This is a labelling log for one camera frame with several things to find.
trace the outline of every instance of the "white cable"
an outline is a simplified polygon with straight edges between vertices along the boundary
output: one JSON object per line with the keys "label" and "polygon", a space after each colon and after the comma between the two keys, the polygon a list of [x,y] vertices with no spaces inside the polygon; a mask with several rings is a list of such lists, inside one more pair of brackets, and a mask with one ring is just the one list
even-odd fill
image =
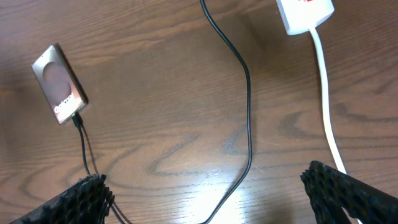
{"label": "white cable", "polygon": [[335,137],[333,136],[333,131],[331,129],[330,122],[330,112],[329,112],[329,87],[328,87],[328,74],[326,72],[325,58],[323,56],[322,43],[319,38],[318,32],[315,27],[310,29],[310,33],[315,44],[315,50],[317,50],[319,72],[321,75],[321,89],[322,89],[322,115],[323,115],[323,125],[325,127],[326,138],[329,143],[330,151],[335,160],[337,169],[347,174],[344,168],[343,161],[341,160],[340,153],[338,152]]}

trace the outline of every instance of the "brown table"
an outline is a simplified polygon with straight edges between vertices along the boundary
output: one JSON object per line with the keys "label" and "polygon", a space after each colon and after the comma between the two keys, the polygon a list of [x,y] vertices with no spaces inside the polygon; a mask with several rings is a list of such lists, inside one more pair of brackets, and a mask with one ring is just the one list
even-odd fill
{"label": "brown table", "polygon": [[[250,68],[254,143],[250,173],[213,223],[315,223],[299,175],[312,160],[334,162],[310,34],[288,36],[271,0],[207,3]],[[334,4],[318,31],[337,145],[349,174],[398,197],[398,3]],[[0,222],[85,176],[78,131],[58,126],[30,67],[55,42],[88,95],[81,115],[96,166],[124,214],[206,219],[246,163],[246,83],[199,1],[7,0]]]}

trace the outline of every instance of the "cord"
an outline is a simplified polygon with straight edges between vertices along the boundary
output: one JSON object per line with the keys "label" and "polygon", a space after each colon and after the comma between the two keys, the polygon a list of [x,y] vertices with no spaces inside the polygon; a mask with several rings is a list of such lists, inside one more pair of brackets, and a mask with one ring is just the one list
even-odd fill
{"label": "cord", "polygon": [[[75,113],[72,116],[72,120],[73,120],[73,124],[75,124],[76,128],[79,130],[79,134],[80,134],[80,139],[81,139],[81,152],[83,154],[83,165],[86,169],[86,173],[87,175],[91,175],[90,174],[90,170],[88,169],[88,165],[87,165],[87,159],[86,159],[86,149],[85,149],[85,138],[83,135],[83,131],[81,130],[81,127],[83,126],[83,120],[80,116],[79,113]],[[125,224],[122,220],[122,218],[119,216],[119,214],[117,213],[117,211],[114,209],[113,205],[111,206],[112,212],[114,213],[114,215],[116,216],[116,218],[119,220],[119,222],[121,224]]]}
{"label": "cord", "polygon": [[248,174],[250,167],[251,167],[251,161],[252,161],[252,141],[251,141],[251,121],[250,121],[250,113],[251,113],[251,106],[250,106],[250,100],[251,100],[251,85],[250,85],[250,73],[248,66],[244,62],[243,58],[239,54],[239,52],[236,50],[234,45],[228,40],[228,38],[224,35],[224,33],[218,28],[216,22],[211,18],[210,13],[207,10],[205,0],[200,0],[201,8],[203,9],[203,12],[205,13],[206,18],[209,20],[210,24],[213,26],[214,30],[217,31],[218,35],[225,41],[225,43],[230,47],[232,52],[235,54],[236,58],[241,62],[241,65],[243,67],[243,70],[246,75],[246,88],[247,88],[247,125],[248,125],[248,164],[246,166],[246,169],[244,170],[242,176],[236,181],[236,183],[225,193],[224,197],[220,200],[220,202],[217,204],[213,212],[210,214],[210,216],[206,219],[201,224],[207,224],[209,223],[213,217],[216,215],[218,210],[223,206],[225,201],[231,196],[231,194],[239,187],[243,179],[246,177]]}
{"label": "cord", "polygon": [[315,44],[315,50],[317,51],[319,72],[321,75],[321,89],[322,89],[322,114],[323,114],[323,125],[325,127],[326,138],[330,147],[331,154],[335,160],[337,169],[347,174],[344,167],[343,161],[341,160],[340,153],[338,152],[333,130],[331,129],[330,122],[330,111],[329,111],[329,88],[328,88],[328,74],[326,71],[325,57],[323,56],[322,43],[319,38],[318,32],[315,27],[310,29],[310,33]]}

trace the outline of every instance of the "white device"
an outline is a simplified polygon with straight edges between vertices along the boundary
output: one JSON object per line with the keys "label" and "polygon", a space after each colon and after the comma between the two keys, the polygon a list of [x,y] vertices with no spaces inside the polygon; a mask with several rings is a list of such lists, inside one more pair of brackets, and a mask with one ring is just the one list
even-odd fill
{"label": "white device", "polygon": [[331,0],[277,0],[277,4],[288,35],[319,26],[335,11]]}

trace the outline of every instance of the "power bank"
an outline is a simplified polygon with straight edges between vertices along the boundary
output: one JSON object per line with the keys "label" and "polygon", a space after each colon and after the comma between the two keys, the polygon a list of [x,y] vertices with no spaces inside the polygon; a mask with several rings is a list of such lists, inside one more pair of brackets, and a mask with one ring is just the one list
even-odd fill
{"label": "power bank", "polygon": [[59,124],[67,123],[87,105],[58,44],[51,45],[32,68]]}

